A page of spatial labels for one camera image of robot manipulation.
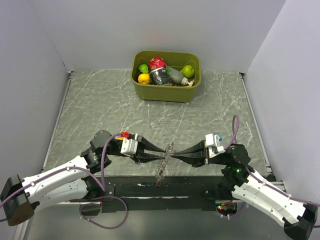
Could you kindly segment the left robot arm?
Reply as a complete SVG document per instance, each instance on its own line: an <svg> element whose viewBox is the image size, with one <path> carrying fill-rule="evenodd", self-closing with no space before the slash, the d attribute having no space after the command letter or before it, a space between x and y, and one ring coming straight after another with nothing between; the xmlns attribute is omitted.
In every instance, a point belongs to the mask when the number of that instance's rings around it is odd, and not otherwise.
<svg viewBox="0 0 320 240"><path fill-rule="evenodd" d="M19 225L35 212L70 200L95 200L107 190L104 169L111 164L109 155L128 157L135 163L162 160L164 152L137 133L111 134L98 131L90 146L80 155L51 170L21 178L7 179L0 194L0 208L9 226Z"/></svg>

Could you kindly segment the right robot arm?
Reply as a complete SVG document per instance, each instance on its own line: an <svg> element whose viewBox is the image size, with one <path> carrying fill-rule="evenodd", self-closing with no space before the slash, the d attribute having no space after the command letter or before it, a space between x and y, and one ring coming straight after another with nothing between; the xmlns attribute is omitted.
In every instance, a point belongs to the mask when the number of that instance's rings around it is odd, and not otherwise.
<svg viewBox="0 0 320 240"><path fill-rule="evenodd" d="M318 207L314 203L295 200L271 184L249 165L245 146L231 144L223 147L208 146L205 140L172 154L195 168L204 165L224 165L222 180L208 192L219 200L235 198L258 209L283 227L292 240L309 239L316 226Z"/></svg>

